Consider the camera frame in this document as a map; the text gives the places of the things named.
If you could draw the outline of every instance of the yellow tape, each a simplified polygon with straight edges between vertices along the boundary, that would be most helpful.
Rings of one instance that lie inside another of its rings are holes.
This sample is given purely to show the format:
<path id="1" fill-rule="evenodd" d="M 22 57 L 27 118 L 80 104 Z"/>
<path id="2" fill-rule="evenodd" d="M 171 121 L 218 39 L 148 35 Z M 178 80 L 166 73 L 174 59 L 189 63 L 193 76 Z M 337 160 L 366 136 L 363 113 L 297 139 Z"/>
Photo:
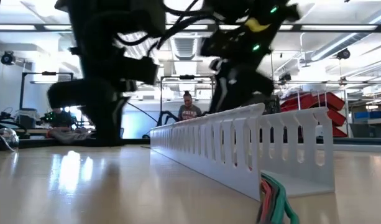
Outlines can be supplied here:
<path id="1" fill-rule="evenodd" d="M 252 32 L 262 32 L 270 27 L 270 24 L 260 25 L 255 18 L 248 19 L 244 25 L 246 25 Z"/>

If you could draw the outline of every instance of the red shelf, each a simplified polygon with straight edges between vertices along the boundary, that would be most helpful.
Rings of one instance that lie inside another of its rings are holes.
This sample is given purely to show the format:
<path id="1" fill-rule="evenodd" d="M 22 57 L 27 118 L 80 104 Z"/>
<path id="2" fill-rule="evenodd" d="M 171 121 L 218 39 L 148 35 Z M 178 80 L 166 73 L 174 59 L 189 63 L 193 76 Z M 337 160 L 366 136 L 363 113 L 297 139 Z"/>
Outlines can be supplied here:
<path id="1" fill-rule="evenodd" d="M 280 105 L 282 112 L 298 110 L 298 95 L 292 94 L 286 98 L 287 100 Z M 300 107 L 301 110 L 314 108 L 318 106 L 325 106 L 327 99 L 327 107 L 329 108 L 328 116 L 333 121 L 333 135 L 335 137 L 346 137 L 346 134 L 339 130 L 338 126 L 345 123 L 345 117 L 338 113 L 342 110 L 345 102 L 333 93 L 326 93 L 320 95 L 312 95 L 311 93 L 300 93 Z"/>
<path id="2" fill-rule="evenodd" d="M 290 96 L 291 98 L 286 100 L 282 105 L 280 106 L 282 111 L 291 111 L 291 110 L 297 110 L 298 109 L 298 97 Z M 320 94 L 319 96 L 313 96 L 311 93 L 300 95 L 300 101 L 301 101 L 301 110 L 309 109 L 315 106 L 318 106 L 319 99 L 320 99 L 320 105 L 325 105 L 326 99 L 324 94 Z M 345 102 L 338 98 L 333 93 L 327 93 L 327 106 L 328 108 L 332 108 L 336 111 L 342 110 L 344 107 Z"/>

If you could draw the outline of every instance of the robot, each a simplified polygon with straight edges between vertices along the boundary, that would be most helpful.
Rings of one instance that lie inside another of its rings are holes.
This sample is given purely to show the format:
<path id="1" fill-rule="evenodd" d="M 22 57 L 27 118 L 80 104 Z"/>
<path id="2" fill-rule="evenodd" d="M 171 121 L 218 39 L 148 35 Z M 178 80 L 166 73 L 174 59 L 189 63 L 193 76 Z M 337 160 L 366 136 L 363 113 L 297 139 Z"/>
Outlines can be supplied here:
<path id="1" fill-rule="evenodd" d="M 48 91 L 52 108 L 82 106 L 82 112 L 96 126 L 96 138 L 107 146 L 120 145 L 122 108 L 127 103 L 124 92 L 136 91 L 135 81 L 154 85 L 158 65 L 149 53 L 159 49 L 171 36 L 194 22 L 209 19 L 216 31 L 202 45 L 202 56 L 219 57 L 211 64 L 216 71 L 217 87 L 208 113 L 236 108 L 252 98 L 255 91 L 266 96 L 273 92 L 273 81 L 257 71 L 262 59 L 285 20 L 300 18 L 297 5 L 289 0 L 204 0 L 203 7 L 186 11 L 164 5 L 163 0 L 59 0 L 55 8 L 68 13 L 84 78 L 53 84 Z M 179 19 L 165 29 L 165 13 Z M 229 32 L 219 30 L 220 24 L 235 25 Z M 126 42 L 118 33 L 143 31 L 145 37 Z M 124 46 L 137 45 L 148 38 L 160 38 L 141 59 L 124 56 Z"/>

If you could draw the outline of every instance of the wooden floor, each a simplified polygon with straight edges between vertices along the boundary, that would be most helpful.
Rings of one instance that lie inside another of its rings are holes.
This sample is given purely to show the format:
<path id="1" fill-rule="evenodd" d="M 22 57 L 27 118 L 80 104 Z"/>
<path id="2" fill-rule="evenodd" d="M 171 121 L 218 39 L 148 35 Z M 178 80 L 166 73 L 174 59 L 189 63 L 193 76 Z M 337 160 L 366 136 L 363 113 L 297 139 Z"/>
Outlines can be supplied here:
<path id="1" fill-rule="evenodd" d="M 335 194 L 290 200 L 301 223 L 381 224 L 381 154 L 335 158 Z M 0 224 L 251 224 L 258 207 L 139 146 L 0 152 Z"/>

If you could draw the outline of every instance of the wire bundle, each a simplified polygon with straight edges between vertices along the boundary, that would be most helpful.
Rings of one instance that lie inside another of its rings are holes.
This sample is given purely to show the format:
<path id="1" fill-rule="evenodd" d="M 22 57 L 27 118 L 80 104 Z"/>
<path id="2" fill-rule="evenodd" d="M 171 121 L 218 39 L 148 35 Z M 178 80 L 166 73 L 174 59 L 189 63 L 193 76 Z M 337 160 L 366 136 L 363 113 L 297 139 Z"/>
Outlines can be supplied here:
<path id="1" fill-rule="evenodd" d="M 159 50 L 161 46 L 167 41 L 170 37 L 174 36 L 178 32 L 182 31 L 186 27 L 192 25 L 193 23 L 203 20 L 203 19 L 211 19 L 215 22 L 219 22 L 219 19 L 216 18 L 213 14 L 212 9 L 201 9 L 201 10 L 195 10 L 191 11 L 190 9 L 198 2 L 199 0 L 193 0 L 193 2 L 186 8 L 185 11 L 179 11 L 175 9 L 171 9 L 168 6 L 164 4 L 164 0 L 159 0 L 160 5 L 163 7 L 163 9 L 175 16 L 179 16 L 177 21 L 174 23 L 174 25 L 165 31 L 164 34 L 162 34 L 158 41 L 156 41 L 152 46 L 150 46 L 149 50 L 147 51 L 147 56 L 149 57 L 153 49 Z M 94 30 L 94 25 L 98 21 L 102 21 L 103 19 L 109 19 L 109 18 L 118 18 L 118 17 L 125 17 L 130 15 L 130 12 L 124 12 L 124 11 L 106 11 L 106 12 L 100 12 L 94 15 L 86 24 L 85 27 L 82 30 L 82 36 L 89 37 L 93 35 L 92 31 Z M 144 35 L 138 40 L 135 40 L 133 42 L 128 42 L 126 40 L 123 40 L 118 34 L 114 34 L 114 39 L 116 39 L 118 42 L 120 42 L 123 45 L 126 46 L 135 46 L 138 44 L 141 44 L 142 42 L 146 41 L 147 39 L 152 38 L 149 34 Z"/>
<path id="2" fill-rule="evenodd" d="M 291 224 L 299 224 L 298 215 L 288 203 L 285 188 L 281 183 L 262 173 L 261 189 L 265 197 L 259 207 L 257 223 L 281 224 L 286 213 Z"/>

